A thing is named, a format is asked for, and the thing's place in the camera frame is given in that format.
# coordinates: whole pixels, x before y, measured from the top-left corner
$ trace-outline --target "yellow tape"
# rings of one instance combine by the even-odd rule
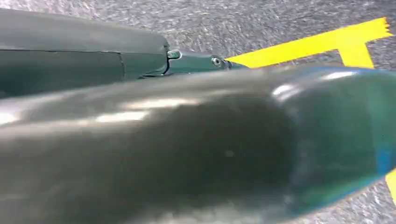
[[[250,68],[259,68],[338,50],[345,66],[374,68],[366,43],[392,36],[388,26],[386,17],[383,17],[230,57],[227,60]],[[396,204],[396,169],[386,175],[385,180]]]
[[[386,175],[385,180],[388,185],[390,195],[392,195],[393,202],[396,205],[396,169]]]

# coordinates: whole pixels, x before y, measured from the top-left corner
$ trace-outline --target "dark green panel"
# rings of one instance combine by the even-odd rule
[[[154,32],[62,16],[0,9],[2,49],[101,51],[166,55]]]
[[[0,51],[2,97],[120,82],[117,53]]]
[[[125,66],[125,79],[136,80],[141,75],[158,75],[166,71],[168,61],[166,55],[157,54],[121,54]]]

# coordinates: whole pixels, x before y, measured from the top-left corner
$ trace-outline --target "gray carpet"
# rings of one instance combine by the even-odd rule
[[[394,0],[0,0],[0,7],[155,30],[174,46],[223,56],[384,16],[396,34]],[[368,46],[377,68],[396,69],[395,37]],[[331,51],[289,63],[306,62],[341,61],[338,52]],[[362,194],[294,223],[394,224],[396,207],[382,180]]]

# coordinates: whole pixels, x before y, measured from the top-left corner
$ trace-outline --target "screw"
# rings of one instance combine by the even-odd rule
[[[212,63],[216,67],[220,67],[221,66],[221,60],[216,58],[216,57],[212,58]]]

